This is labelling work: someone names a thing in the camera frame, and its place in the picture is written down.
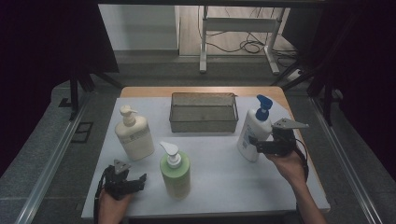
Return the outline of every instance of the white pump head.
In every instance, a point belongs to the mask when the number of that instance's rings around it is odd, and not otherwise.
[[[123,105],[120,108],[120,113],[123,116],[123,122],[126,126],[133,126],[135,124],[133,113],[137,113],[137,111],[132,110],[132,108],[129,105]]]
[[[164,141],[161,141],[160,144],[168,154],[168,165],[171,168],[178,168],[181,165],[181,157],[180,154],[178,154],[178,146],[166,143]]]

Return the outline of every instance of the hand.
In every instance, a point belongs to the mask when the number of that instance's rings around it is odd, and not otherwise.
[[[127,194],[117,201],[102,189],[99,196],[99,224],[120,223],[133,197],[133,194]]]
[[[292,187],[305,184],[303,162],[295,151],[284,157],[270,154],[265,154],[265,157],[275,164],[276,169]]]

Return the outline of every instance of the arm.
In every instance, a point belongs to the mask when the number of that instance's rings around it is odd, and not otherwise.
[[[133,194],[127,194],[124,198],[117,201],[102,189],[99,196],[99,224],[120,223],[132,198]]]
[[[292,151],[286,157],[277,157],[275,155],[265,156],[275,164],[280,174],[291,185],[304,223],[327,223],[305,183],[303,163],[297,153]]]

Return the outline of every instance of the white tabletop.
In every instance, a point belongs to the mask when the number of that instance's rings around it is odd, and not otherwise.
[[[130,161],[114,129],[122,120],[120,107],[130,105],[138,115],[148,119],[155,151],[140,161]],[[128,180],[147,174],[145,189],[135,194],[127,217],[209,217],[227,215],[278,214],[295,210],[294,194],[288,182],[264,155],[257,162],[246,160],[236,148],[246,113],[257,108],[255,97],[236,97],[239,121],[235,133],[172,133],[169,122],[170,97],[119,98],[114,106],[102,152],[99,157],[83,218],[93,218],[93,199],[102,172],[114,159],[132,165]],[[274,101],[270,110],[272,122],[290,118],[288,111]],[[160,142],[178,145],[191,160],[191,192],[183,200],[174,200],[166,193],[160,170],[165,154]],[[318,180],[315,167],[309,162],[307,185],[320,210],[330,209]]]

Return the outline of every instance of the bottle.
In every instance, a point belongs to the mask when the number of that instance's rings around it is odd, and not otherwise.
[[[141,160],[154,152],[149,123],[142,116],[135,116],[129,105],[120,108],[123,116],[116,126],[116,135],[120,140],[126,154],[132,161]]]
[[[161,141],[166,154],[161,158],[160,168],[169,196],[183,199],[190,193],[190,160],[186,153],[174,144]]]
[[[265,141],[272,132],[272,122],[269,117],[269,109],[273,102],[263,95],[257,95],[260,101],[260,108],[257,110],[249,109],[245,118],[244,127],[239,136],[237,147],[241,154],[248,161],[256,161],[259,158],[256,146],[249,143],[248,137],[256,137],[260,141]]]

